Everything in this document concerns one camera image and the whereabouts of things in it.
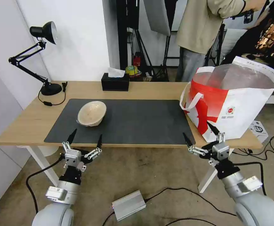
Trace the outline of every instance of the tissue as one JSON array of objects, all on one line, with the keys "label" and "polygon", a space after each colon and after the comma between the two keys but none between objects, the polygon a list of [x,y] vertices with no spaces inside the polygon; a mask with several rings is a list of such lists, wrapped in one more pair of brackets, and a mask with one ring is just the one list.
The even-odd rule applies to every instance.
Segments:
[{"label": "tissue", "polygon": [[124,76],[125,71],[115,69],[112,67],[108,68],[108,77],[110,78],[122,78]]}]

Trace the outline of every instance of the lamp shade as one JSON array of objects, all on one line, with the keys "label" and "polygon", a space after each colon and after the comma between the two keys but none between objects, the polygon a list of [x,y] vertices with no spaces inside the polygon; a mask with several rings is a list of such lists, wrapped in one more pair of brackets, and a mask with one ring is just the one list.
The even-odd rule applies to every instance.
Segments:
[{"label": "lamp shade", "polygon": [[46,23],[43,27],[30,27],[30,34],[36,38],[45,38],[53,44],[57,43],[57,31],[53,21]]}]

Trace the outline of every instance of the beige bowl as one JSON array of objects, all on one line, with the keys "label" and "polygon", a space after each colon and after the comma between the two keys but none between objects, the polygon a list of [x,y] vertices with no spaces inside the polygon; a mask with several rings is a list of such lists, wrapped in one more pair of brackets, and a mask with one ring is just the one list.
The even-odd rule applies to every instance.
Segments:
[{"label": "beige bowl", "polygon": [[78,112],[77,122],[83,126],[98,126],[106,112],[106,105],[101,101],[85,104]]}]

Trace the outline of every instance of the black desk lamp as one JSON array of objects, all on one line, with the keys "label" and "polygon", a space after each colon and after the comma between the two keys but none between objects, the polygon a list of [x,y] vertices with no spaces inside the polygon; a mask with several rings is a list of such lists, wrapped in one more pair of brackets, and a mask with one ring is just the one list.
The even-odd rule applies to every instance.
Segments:
[{"label": "black desk lamp", "polygon": [[[34,54],[42,51],[46,47],[46,42],[43,41],[43,38],[47,39],[49,42],[56,44],[57,40],[57,31],[53,21],[46,23],[43,27],[30,27],[30,34],[36,37],[39,42],[36,43],[34,46],[28,48],[27,50],[21,52],[20,54],[9,58],[9,63],[18,67],[19,69],[25,71],[26,73],[30,74],[34,78],[40,80],[44,85],[41,88],[40,92],[45,96],[55,95],[62,91],[62,87],[59,84],[50,83],[46,77],[33,73],[32,71],[28,70],[27,68],[23,67],[20,63],[27,58],[33,56]],[[27,55],[23,55],[24,53],[28,52],[29,50],[35,47],[41,47],[40,49],[36,50],[35,52]]]}]

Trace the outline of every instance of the red and white bag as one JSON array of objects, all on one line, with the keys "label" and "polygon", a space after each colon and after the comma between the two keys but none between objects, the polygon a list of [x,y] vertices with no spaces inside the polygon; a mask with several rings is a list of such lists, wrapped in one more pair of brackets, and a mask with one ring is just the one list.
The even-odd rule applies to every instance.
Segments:
[{"label": "red and white bag", "polygon": [[216,140],[207,122],[226,139],[241,138],[274,91],[274,69],[235,57],[232,64],[200,67],[183,106],[185,90],[180,106],[207,142]]}]

